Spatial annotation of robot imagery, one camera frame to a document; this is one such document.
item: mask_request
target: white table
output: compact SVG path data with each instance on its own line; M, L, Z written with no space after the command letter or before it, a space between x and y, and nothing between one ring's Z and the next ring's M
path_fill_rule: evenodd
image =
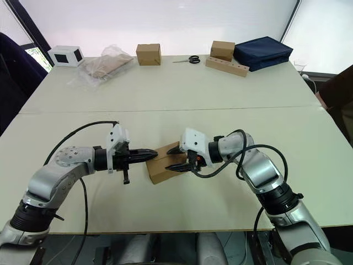
M249 72L246 78L201 62L172 63L188 56L163 56L161 66L136 64L96 91L83 87L76 68L54 67L21 113L116 112L319 106L290 62Z
M0 226L12 217L34 172L70 131L96 120L120 120L130 131L131 148L158 148L177 141L185 127L208 136L242 128L255 142L273 145L286 156L288 182L321 226L353 223L353 150L321 107L193 110L164 112L19 114L0 137L2 201ZM79 132L64 145L104 146L109 125ZM282 170L279 157L264 150ZM259 202L235 177L235 165L210 179L191 173L158 185L145 163L131 165L131 184L122 173L98 172L84 178L88 188L89 233L250 230ZM54 220L53 233L81 233L82 187L76 184ZM261 229L271 228L265 216Z

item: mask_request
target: navy blue bag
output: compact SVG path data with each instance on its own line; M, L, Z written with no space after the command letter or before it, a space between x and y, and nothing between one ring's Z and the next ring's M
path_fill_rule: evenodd
M237 44L233 56L242 65L256 71L287 62L293 49L270 37L263 37Z

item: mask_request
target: scissors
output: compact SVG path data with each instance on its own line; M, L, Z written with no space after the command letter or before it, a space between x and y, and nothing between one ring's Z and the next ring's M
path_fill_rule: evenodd
M200 62L200 59L199 59L199 57L197 55L192 55L187 60L177 61L177 62L189 62L189 63L192 63L192 64L196 64L196 63Z

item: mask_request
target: metal arm segment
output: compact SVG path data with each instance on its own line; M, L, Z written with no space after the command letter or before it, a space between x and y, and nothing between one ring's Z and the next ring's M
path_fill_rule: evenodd
M248 146L253 145L253 139L247 135ZM218 141L218 150L226 161L243 148L243 137L235 132ZM322 248L330 251L330 244L312 215L301 200L301 194L295 194L267 155L258 149L245 153L240 170L251 190L256 194L266 210L272 224L281 237L286 249L294 255L303 250L304 245Z

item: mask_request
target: white wall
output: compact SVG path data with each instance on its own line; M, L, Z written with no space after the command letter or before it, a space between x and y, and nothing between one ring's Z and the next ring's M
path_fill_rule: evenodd
M20 0L49 45L98 56L160 43L163 55L208 54L213 40L279 39L296 0Z
M18 45L32 43L2 0L0 0L0 31L15 41Z
M340 73L353 64L353 0L302 0L284 43L304 71Z

